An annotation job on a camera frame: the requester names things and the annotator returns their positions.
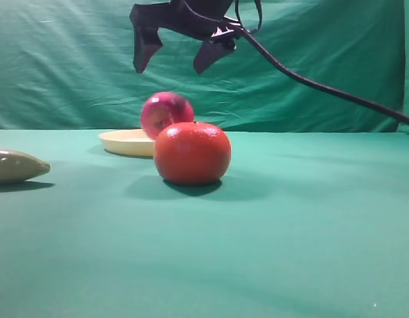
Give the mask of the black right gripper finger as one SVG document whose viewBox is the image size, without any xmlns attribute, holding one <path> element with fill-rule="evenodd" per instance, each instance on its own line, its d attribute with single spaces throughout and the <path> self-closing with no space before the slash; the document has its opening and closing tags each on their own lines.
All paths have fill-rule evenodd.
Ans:
<svg viewBox="0 0 409 318">
<path fill-rule="evenodd" d="M 158 35 L 158 28 L 134 27 L 134 60 L 133 65 L 137 74 L 142 74 L 152 56 L 163 47 Z"/>
</svg>

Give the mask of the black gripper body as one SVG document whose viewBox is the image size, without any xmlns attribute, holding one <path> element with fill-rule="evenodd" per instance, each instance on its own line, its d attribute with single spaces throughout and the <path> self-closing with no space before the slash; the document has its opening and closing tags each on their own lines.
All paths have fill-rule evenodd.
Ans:
<svg viewBox="0 0 409 318">
<path fill-rule="evenodd" d="M 233 27 L 223 22 L 231 1 L 168 1 L 135 4 L 130 13 L 136 41 L 160 42 L 158 30 L 165 28 L 196 40 L 220 42 L 238 39 Z"/>
</svg>

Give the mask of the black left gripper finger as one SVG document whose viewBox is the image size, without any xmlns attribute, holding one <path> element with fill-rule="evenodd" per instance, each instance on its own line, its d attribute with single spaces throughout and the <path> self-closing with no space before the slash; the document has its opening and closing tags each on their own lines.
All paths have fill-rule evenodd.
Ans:
<svg viewBox="0 0 409 318">
<path fill-rule="evenodd" d="M 203 42 L 193 60 L 196 73 L 202 74 L 214 63 L 233 53 L 235 49 L 236 43 L 233 40 L 228 42 Z"/>
</svg>

